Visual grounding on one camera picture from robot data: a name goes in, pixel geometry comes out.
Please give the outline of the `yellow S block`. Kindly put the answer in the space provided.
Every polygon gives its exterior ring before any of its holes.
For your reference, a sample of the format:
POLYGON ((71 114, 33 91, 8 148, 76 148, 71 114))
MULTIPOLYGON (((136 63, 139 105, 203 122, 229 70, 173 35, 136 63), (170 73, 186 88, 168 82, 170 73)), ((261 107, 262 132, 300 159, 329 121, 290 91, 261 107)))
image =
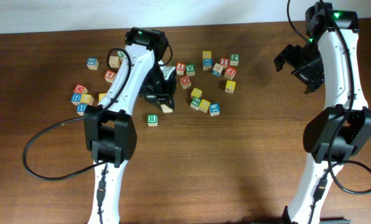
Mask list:
POLYGON ((98 101, 100 102, 102 99, 104 99, 105 96, 106 96, 105 93, 100 93, 100 94, 98 95, 98 101))
POLYGON ((161 109, 162 109, 163 113, 172 113, 173 112, 173 109, 170 108, 169 106, 165 105, 165 104, 161 104, 161 109))

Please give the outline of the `green R block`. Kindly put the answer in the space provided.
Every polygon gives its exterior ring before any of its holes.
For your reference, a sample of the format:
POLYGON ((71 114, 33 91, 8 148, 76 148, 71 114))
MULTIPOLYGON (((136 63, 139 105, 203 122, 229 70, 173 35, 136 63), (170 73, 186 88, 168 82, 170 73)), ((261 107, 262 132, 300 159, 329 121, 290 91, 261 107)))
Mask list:
POLYGON ((157 115, 156 114, 149 114, 147 122, 148 122, 148 126, 150 126, 150 127, 157 126, 158 125, 157 115))

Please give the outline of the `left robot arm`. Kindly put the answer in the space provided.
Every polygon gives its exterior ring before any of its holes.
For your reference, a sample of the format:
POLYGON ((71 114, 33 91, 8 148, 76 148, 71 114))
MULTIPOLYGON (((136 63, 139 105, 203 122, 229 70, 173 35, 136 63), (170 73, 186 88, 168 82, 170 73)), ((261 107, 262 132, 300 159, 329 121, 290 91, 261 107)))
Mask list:
POLYGON ((132 119, 137 98, 164 112, 175 108, 175 68, 162 62, 169 48, 163 31, 132 28, 125 35, 124 60, 106 96, 85 110, 86 146, 95 170, 89 223, 120 222, 122 178, 137 143, 132 119))

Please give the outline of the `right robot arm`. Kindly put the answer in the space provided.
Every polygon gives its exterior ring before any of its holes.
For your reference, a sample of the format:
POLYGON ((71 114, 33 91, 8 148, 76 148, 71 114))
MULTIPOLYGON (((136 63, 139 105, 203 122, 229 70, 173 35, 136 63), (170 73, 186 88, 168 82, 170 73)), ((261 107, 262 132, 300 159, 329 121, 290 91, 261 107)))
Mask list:
POLYGON ((325 88, 324 109, 305 127, 307 158, 296 195, 281 223, 319 223, 320 212, 337 174, 353 163, 371 137, 371 110, 360 84, 357 62, 359 19, 354 11, 335 10, 318 1, 305 13, 305 45, 289 45, 275 58, 307 87, 325 88))

